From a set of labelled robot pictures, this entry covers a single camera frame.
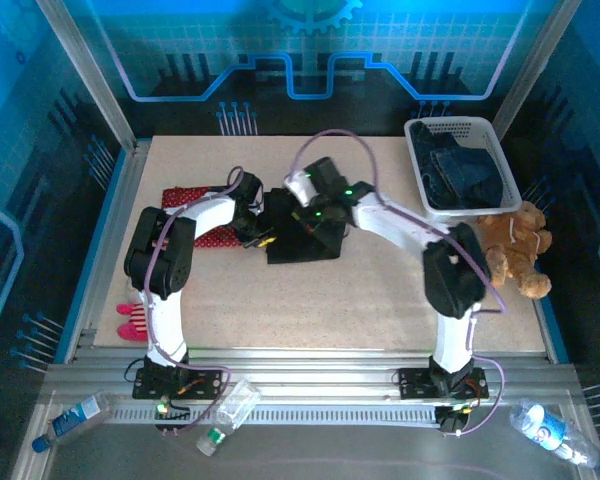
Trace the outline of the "black connector box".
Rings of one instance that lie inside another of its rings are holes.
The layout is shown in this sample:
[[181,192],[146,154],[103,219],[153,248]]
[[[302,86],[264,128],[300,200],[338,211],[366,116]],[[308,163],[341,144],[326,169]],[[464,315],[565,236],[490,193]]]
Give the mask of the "black connector box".
[[469,412],[464,408],[454,409],[450,406],[439,406],[435,408],[435,420],[440,432],[458,435],[468,423]]
[[181,425],[175,424],[175,421],[189,420],[190,416],[191,412],[188,407],[176,406],[167,397],[163,397],[155,405],[155,427],[163,435],[177,431]]

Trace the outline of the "clear bottle with green cap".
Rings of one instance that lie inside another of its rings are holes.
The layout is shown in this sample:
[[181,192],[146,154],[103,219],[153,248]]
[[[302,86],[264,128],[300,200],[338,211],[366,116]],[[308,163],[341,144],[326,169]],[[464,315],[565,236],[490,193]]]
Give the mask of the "clear bottle with green cap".
[[212,456],[247,420],[261,396],[261,391],[251,382],[241,379],[218,405],[210,428],[196,443],[197,449],[206,456]]

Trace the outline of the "blue capped water bottle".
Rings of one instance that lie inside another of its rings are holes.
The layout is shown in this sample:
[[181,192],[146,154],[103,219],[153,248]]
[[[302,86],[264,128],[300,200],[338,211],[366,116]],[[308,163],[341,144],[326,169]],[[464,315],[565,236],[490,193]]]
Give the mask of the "blue capped water bottle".
[[111,415],[111,402],[103,391],[98,391],[52,419],[45,432],[32,441],[32,450],[43,453],[54,446],[68,443],[101,425]]

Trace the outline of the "black skirt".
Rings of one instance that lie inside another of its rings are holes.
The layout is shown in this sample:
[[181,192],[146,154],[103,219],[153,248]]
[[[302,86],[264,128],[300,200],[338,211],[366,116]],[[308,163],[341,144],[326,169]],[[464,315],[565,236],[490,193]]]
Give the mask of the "black skirt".
[[276,241],[266,246],[269,264],[290,264],[337,259],[341,255],[346,223],[325,221],[328,233],[312,236],[303,223],[292,217],[294,208],[303,208],[286,189],[274,188],[264,194],[264,216]]

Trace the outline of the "aluminium frame post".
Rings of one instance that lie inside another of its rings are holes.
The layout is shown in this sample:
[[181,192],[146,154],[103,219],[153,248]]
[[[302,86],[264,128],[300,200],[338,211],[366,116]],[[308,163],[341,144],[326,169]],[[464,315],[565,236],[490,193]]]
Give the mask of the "aluminium frame post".
[[556,0],[551,14],[536,37],[492,122],[500,141],[504,139],[536,81],[545,70],[581,3],[582,0]]
[[64,1],[36,0],[36,3],[116,140],[126,152],[134,152],[137,139],[131,126]]

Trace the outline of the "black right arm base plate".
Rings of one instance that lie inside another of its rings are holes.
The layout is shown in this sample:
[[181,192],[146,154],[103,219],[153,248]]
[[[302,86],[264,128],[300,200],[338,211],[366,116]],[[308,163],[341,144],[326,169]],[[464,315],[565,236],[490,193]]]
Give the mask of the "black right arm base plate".
[[486,400],[490,396],[485,372],[479,367],[454,374],[429,368],[400,368],[393,382],[402,400]]

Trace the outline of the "aluminium frame rail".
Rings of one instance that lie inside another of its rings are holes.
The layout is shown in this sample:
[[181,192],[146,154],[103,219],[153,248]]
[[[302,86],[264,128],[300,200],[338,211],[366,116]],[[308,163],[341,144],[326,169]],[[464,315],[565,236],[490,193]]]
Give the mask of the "aluminium frame rail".
[[[130,398],[125,368],[138,358],[131,348],[84,347],[68,364],[49,366],[38,400],[57,404],[81,400],[102,390],[118,400]],[[248,379],[268,404],[363,405],[396,403],[395,371],[425,367],[428,356],[415,351],[360,349],[192,349],[194,366],[231,372]],[[503,403],[522,398],[540,403],[580,403],[583,395],[574,366],[552,364],[540,354],[503,354],[498,365],[482,361],[490,395],[502,390]]]

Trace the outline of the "pink and white plush toy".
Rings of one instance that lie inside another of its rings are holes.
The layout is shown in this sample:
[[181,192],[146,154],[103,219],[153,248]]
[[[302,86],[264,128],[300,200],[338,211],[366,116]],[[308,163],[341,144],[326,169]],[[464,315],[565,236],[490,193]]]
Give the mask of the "pink and white plush toy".
[[121,339],[130,342],[146,343],[148,341],[148,326],[143,300],[130,280],[126,284],[126,300],[116,305],[116,312],[125,318],[116,330]]

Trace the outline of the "red polka dot skirt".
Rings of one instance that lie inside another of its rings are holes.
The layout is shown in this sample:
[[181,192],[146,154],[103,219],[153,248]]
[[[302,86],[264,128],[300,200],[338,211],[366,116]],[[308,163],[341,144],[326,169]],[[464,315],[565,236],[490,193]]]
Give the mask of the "red polka dot skirt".
[[[161,208],[173,213],[178,207],[203,197],[211,192],[205,187],[173,187],[162,192]],[[194,241],[195,248],[237,248],[241,243],[234,230],[227,226],[218,226],[198,236]]]

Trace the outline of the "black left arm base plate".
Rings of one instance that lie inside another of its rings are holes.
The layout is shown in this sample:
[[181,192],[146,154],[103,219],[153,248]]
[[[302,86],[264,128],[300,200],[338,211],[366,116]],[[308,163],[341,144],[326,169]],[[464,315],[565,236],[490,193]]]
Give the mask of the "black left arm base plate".
[[145,362],[136,371],[131,396],[139,400],[213,400],[220,394],[221,370],[191,370]]

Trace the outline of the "white plastic basket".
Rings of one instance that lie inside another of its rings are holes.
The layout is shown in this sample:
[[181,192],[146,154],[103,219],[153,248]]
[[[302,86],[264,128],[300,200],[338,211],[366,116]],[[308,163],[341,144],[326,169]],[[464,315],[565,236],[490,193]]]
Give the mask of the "white plastic basket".
[[[421,121],[432,132],[449,132],[458,146],[485,149],[495,161],[503,181],[503,197],[499,207],[484,209],[438,210],[432,207],[424,192],[420,176],[420,167],[415,157],[414,147],[409,134],[409,127],[416,121]],[[456,223],[483,215],[498,215],[513,212],[521,206],[521,195],[509,167],[508,160],[502,150],[491,123],[476,116],[428,117],[409,120],[404,124],[405,140],[412,161],[414,175],[419,190],[425,216],[436,222]]]

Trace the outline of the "brown teddy bear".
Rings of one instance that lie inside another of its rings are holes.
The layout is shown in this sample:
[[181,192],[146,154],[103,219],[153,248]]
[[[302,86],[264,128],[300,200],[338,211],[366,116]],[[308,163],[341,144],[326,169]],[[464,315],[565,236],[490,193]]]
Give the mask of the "brown teddy bear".
[[550,248],[552,234],[539,208],[523,201],[515,212],[478,217],[477,227],[494,287],[502,287],[512,279],[527,298],[548,295],[551,280],[536,269],[535,263]]

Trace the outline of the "large blue label water bottle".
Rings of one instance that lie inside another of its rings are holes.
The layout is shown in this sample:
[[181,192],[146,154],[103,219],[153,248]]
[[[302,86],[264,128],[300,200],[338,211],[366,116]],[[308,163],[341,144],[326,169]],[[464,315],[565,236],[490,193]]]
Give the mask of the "large blue label water bottle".
[[557,458],[600,475],[600,447],[572,421],[530,400],[515,404],[509,420],[516,431]]

